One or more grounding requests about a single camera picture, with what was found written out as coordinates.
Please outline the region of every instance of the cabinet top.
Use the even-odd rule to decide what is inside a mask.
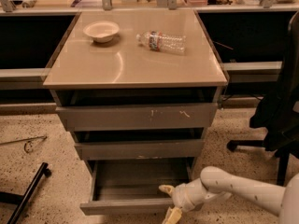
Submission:
[[[112,41],[94,43],[83,34],[95,21],[114,21]],[[184,55],[138,45],[137,34],[186,35]],[[50,89],[223,86],[227,80],[192,10],[84,11],[67,38],[44,86]]]

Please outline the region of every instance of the bowl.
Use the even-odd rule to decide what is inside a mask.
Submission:
[[[97,21],[84,27],[83,33],[95,42],[105,43],[112,40],[119,30],[120,26],[115,22]]]

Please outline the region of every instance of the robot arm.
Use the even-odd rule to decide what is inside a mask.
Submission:
[[[216,167],[207,167],[202,171],[200,178],[188,184],[181,184],[175,188],[161,185],[159,189],[168,193],[175,205],[174,209],[168,210],[164,224],[177,223],[183,212],[189,212],[203,203],[216,199],[227,199],[231,194],[260,206],[279,217],[279,221],[283,221],[282,223],[293,223],[286,222],[285,218],[290,214],[286,215],[288,212],[285,209],[287,206],[292,207],[299,204],[299,175],[290,181],[287,188],[283,188],[230,175]],[[292,220],[295,218],[299,219],[299,214],[293,211]]]

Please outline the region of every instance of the floor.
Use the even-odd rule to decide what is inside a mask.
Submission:
[[[226,149],[231,139],[262,139],[264,129],[249,128],[255,103],[236,106],[234,102],[219,109],[206,134],[206,144],[194,175],[209,165],[247,178],[275,183],[278,160],[261,148],[242,147],[235,153]],[[30,224],[155,224],[164,214],[116,215],[86,217],[79,209],[89,198],[90,174],[78,158],[72,137],[64,130],[52,105],[6,107],[0,105],[0,143],[46,135],[45,140],[16,142],[1,146],[0,190],[19,194],[25,192],[39,165],[45,161],[52,176],[42,179],[23,211],[19,223]],[[287,181],[299,172],[299,161],[291,157]],[[7,223],[13,206],[0,205],[0,223]],[[233,196],[225,203],[207,203],[200,211],[184,214],[180,224],[264,224],[278,223],[278,218],[252,203]]]

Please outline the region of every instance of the chair backrest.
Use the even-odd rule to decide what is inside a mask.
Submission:
[[[299,128],[299,114],[292,110],[299,100],[299,11],[291,18],[288,30],[288,44],[276,86],[261,100],[250,119],[251,128],[266,127],[274,139],[278,139],[279,133],[283,136],[289,129]],[[272,145],[268,149],[284,146],[287,140],[278,143],[268,142],[268,146]]]

